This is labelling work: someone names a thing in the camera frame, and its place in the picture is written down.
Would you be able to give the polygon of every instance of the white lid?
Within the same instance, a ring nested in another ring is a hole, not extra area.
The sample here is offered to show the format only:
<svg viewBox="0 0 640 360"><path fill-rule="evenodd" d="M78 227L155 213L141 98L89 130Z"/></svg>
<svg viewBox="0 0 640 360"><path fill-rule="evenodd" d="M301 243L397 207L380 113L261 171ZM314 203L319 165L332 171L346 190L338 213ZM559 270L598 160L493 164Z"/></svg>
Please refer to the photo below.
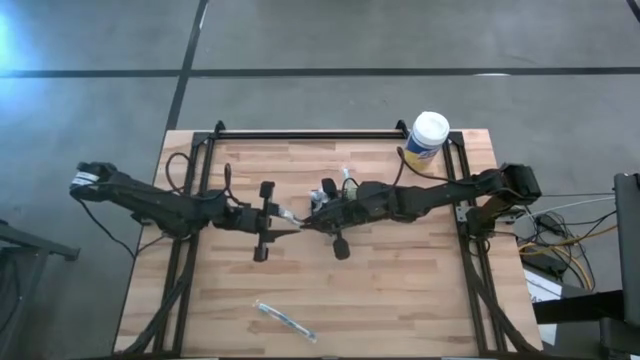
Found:
<svg viewBox="0 0 640 360"><path fill-rule="evenodd" d="M449 122L444 116L424 111L413 123L412 136L423 145L437 146L447 139L449 135Z"/></svg>

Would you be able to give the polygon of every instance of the blue label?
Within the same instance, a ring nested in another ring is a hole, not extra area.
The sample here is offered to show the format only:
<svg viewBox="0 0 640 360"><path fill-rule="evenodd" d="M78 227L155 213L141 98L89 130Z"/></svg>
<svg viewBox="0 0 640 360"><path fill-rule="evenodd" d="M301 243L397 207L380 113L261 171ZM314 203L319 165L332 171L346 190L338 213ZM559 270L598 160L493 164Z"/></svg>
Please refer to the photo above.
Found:
<svg viewBox="0 0 640 360"><path fill-rule="evenodd" d="M419 159L428 159L430 157L436 156L438 150L440 150L441 145L438 146L423 146L418 144L413 136L409 136L407 140L406 150L412 152L417 155Z"/></svg>

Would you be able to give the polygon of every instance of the wooden table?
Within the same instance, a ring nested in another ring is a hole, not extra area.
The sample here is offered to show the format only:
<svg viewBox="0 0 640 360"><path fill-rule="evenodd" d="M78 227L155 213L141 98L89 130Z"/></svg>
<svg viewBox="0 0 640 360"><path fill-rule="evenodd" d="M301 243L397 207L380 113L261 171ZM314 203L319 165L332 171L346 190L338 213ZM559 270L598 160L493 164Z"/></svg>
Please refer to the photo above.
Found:
<svg viewBox="0 0 640 360"><path fill-rule="evenodd" d="M496 167L489 132L463 132L471 172ZM192 135L193 131L167 133L156 186L168 189L164 164L173 152L189 153ZM358 181L393 182L399 166L395 147L400 143L217 141L209 185L222 186L228 162L233 169L232 190L239 199L259 207L260 182L275 181L273 201L304 217L310 211L309 191L317 189L325 177L341 183L344 166ZM182 184L186 162L174 161L172 177ZM429 171L446 176L442 154ZM405 171L399 184L429 187L438 183ZM274 220L274 229L289 227ZM146 228L140 246L158 235L157 228ZM327 236L306 231L278 239L270 247L269 261L254 263L257 236L212 227L203 230L183 356L477 354L451 206L434 209L412 224L377 222L347 230L344 236L351 245L351 257L345 261L334 258ZM128 346L158 309L170 248L170 241L157 243L136 260L116 350ZM489 258L500 305L527 340L541 347L513 238L493 238ZM261 314L253 307L258 299L315 331L318 342L312 344ZM166 346L173 338L177 305L174 309ZM483 318L491 337L486 311Z"/></svg>

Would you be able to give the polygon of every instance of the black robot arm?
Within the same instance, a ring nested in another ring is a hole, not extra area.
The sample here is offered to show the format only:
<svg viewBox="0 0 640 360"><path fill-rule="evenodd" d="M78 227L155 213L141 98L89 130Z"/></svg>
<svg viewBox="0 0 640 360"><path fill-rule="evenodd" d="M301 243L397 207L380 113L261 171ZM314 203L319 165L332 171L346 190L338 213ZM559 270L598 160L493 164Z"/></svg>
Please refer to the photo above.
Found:
<svg viewBox="0 0 640 360"><path fill-rule="evenodd" d="M209 222L216 228L258 234L254 260L267 259L266 243L298 230L270 231L270 216L281 216L283 209L271 202L274 183L263 182L262 209L250 204L230 205L224 190L209 190L195 196L178 194L148 185L118 171L110 163L80 163L71 182L70 194L80 201L110 201L132 211L131 217L145 224L152 220L167 235L183 239L197 233Z"/></svg>
<svg viewBox="0 0 640 360"><path fill-rule="evenodd" d="M365 181L355 192L339 194L333 180L324 179L322 183L329 201L304 219L301 228L336 235L334 251L338 259L349 256L341 234L346 228L385 219L409 223L433 208L488 195L491 198L485 205L466 213L468 234L486 236L505 211L514 205L529 205L541 195L532 169L513 164L430 188Z"/></svg>

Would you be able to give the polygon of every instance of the gray floor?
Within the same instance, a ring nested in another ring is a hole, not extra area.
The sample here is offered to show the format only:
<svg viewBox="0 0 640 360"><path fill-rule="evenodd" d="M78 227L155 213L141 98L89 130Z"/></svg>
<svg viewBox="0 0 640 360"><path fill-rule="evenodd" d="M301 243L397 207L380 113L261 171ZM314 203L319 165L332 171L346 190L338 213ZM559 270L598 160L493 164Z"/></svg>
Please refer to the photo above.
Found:
<svg viewBox="0 0 640 360"><path fill-rule="evenodd" d="M179 69L197 0L0 0L0 70ZM640 66L624 0L211 0L194 68ZM68 196L78 161L151 181L177 78L0 79L0 218L82 248L52 258L24 359L111 351L131 260ZM489 128L546 193L610 191L640 169L640 76L191 79L179 129L388 128L424 109ZM534 210L582 198L541 199ZM93 205L129 246L140 228ZM560 210L596 218L613 202ZM528 224L518 224L526 235ZM620 286L616 233L586 241Z"/></svg>

